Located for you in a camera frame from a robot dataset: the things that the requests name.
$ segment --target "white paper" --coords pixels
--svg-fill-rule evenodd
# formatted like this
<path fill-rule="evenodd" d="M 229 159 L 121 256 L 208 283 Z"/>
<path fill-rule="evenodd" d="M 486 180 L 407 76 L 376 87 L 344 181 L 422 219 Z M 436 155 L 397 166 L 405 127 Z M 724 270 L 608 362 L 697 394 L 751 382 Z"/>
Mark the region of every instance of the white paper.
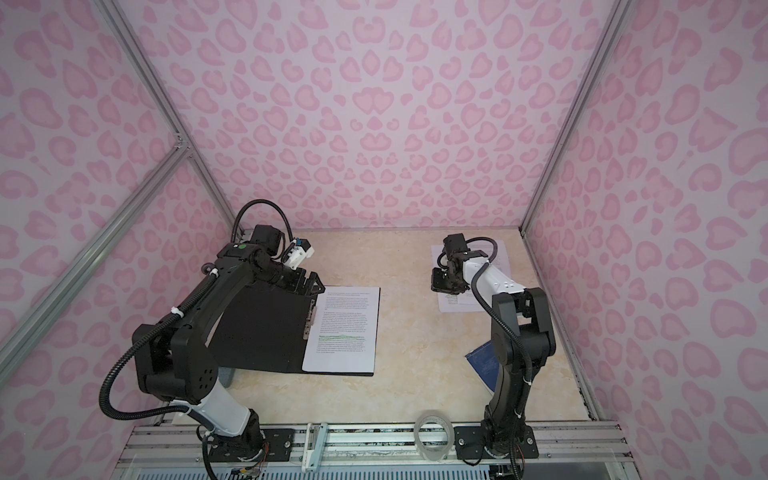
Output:
<path fill-rule="evenodd" d="M 503 240 L 496 240 L 498 244 L 498 252 L 496 258 L 491 262 L 491 265 L 495 266 L 503 272 L 504 275 L 512 277 L 512 271 L 509 268 L 509 255 L 507 253 L 507 247 L 504 245 Z M 490 242 L 485 240 L 478 240 L 472 242 L 470 246 L 473 250 L 482 250 L 490 257 L 493 253 L 493 246 Z M 432 245 L 432 261 L 437 265 L 437 257 L 442 252 L 442 245 Z M 449 295 L 448 293 L 438 293 L 437 303 L 440 311 L 443 313 L 457 313 L 457 312 L 482 312 L 483 309 L 472 295 L 471 291 L 460 293 L 459 295 Z"/>
<path fill-rule="evenodd" d="M 379 290 L 377 286 L 326 287 L 317 297 L 302 370 L 373 373 Z"/>

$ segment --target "open black folder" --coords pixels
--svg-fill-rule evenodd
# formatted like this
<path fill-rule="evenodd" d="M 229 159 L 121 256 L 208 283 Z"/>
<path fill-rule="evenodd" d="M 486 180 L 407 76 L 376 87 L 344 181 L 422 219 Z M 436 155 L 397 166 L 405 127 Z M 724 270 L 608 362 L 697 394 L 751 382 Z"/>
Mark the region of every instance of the open black folder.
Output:
<path fill-rule="evenodd" d="M 208 349 L 219 366 L 279 373 L 302 370 L 304 327 L 314 307 L 306 296 L 266 283 L 243 288 L 224 310 Z M 372 372 L 311 372 L 372 376 Z"/>

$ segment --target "blue book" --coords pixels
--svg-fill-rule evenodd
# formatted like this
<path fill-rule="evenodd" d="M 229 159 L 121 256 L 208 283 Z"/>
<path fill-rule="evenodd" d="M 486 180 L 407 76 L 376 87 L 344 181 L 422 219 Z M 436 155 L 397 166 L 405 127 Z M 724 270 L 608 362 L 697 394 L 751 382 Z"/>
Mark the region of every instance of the blue book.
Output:
<path fill-rule="evenodd" d="M 496 390 L 496 377 L 498 375 L 498 360 L 495 353 L 493 353 L 493 346 L 491 342 L 487 342 L 472 350 L 465 355 L 469 365 L 480 376 L 480 380 L 483 381 L 488 390 L 494 392 Z"/>

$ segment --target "pink wallpaper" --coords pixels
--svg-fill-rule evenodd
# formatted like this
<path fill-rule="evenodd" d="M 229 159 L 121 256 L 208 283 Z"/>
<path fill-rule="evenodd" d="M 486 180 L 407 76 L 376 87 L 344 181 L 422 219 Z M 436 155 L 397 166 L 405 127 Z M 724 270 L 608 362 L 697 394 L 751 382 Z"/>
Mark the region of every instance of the pink wallpaper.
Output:
<path fill-rule="evenodd" d="M 183 164 L 0 392 L 0 477 L 108 478 L 133 424 L 101 413 L 101 381 L 134 329 L 177 305 L 227 237 Z M 115 384 L 120 409 L 157 403 L 139 391 L 134 372 L 130 362 Z"/>
<path fill-rule="evenodd" d="M 339 228 L 518 225 L 612 3 L 121 5 L 231 203 Z"/>
<path fill-rule="evenodd" d="M 644 478 L 768 476 L 768 5 L 644 0 L 531 235 Z"/>
<path fill-rule="evenodd" d="M 169 150 L 88 0 L 0 4 L 0 345 Z"/>

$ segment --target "table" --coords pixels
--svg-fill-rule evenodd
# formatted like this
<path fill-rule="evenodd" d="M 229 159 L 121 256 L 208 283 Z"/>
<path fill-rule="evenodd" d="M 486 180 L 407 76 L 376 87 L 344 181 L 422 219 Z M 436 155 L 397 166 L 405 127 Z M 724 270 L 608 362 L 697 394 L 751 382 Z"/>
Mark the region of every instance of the table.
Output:
<path fill-rule="evenodd" d="M 537 286 L 517 230 L 303 231 L 315 248 L 302 266 L 329 286 L 379 286 L 376 368 L 371 377 L 237 370 L 232 396 L 262 423 L 414 422 L 439 410 L 452 422 L 482 420 L 492 394 L 464 355 L 490 339 L 486 313 L 440 313 L 429 289 L 430 246 L 450 233 L 503 240 L 513 280 Z M 528 420 L 587 420 L 561 348 L 536 376 Z"/>

